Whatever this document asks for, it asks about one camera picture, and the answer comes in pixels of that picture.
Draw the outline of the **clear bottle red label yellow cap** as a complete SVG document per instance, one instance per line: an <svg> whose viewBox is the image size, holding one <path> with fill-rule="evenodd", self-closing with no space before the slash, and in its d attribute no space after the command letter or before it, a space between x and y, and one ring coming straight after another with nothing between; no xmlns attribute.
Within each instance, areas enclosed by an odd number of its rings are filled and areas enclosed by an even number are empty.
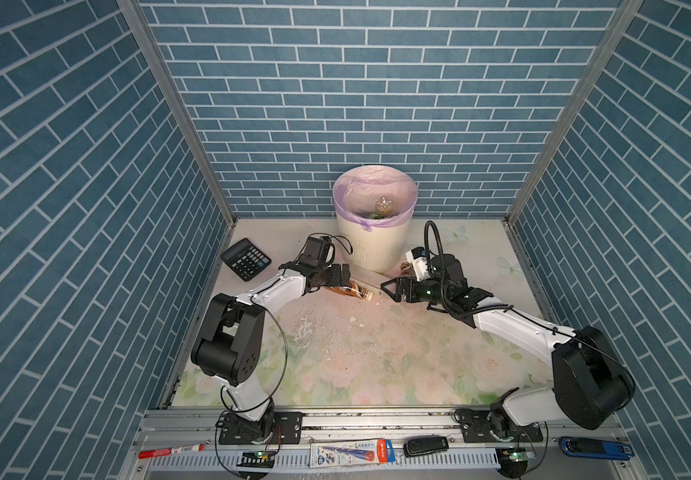
<svg viewBox="0 0 691 480"><path fill-rule="evenodd" d="M389 196L381 196L375 202L375 212L383 214L385 218L390 218L393 216L393 199L391 199Z"/></svg>

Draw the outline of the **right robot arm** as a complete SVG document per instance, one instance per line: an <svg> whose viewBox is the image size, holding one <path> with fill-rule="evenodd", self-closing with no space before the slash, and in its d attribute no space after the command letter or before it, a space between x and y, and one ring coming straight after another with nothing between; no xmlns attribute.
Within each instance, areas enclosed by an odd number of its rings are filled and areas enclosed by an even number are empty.
<svg viewBox="0 0 691 480"><path fill-rule="evenodd" d="M485 422L493 438L513 441L525 428L553 420L595 430L635 397L633 374L601 330L557 325L469 285L461 261L445 252L435 222L425 222L423 246L407 252L407 261L411 276L381 284L393 301L423 303L519 347L551 370L542 384L511 388L489 404Z"/></svg>

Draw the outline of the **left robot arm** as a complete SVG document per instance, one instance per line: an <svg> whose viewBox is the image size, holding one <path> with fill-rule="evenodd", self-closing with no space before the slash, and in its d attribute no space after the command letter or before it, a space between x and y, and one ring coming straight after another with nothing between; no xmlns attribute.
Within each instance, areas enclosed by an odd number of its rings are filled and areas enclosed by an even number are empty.
<svg viewBox="0 0 691 480"><path fill-rule="evenodd" d="M346 287L349 265L337 264L336 245L353 254L343 235L314 233L292 261L275 276L244 293L215 295L191 350L191 362L221 385L225 408L218 423L221 440L229 445L260 444L282 438L275 422L273 395L266 392L255 370L261 361L265 320L282 307L323 287Z"/></svg>

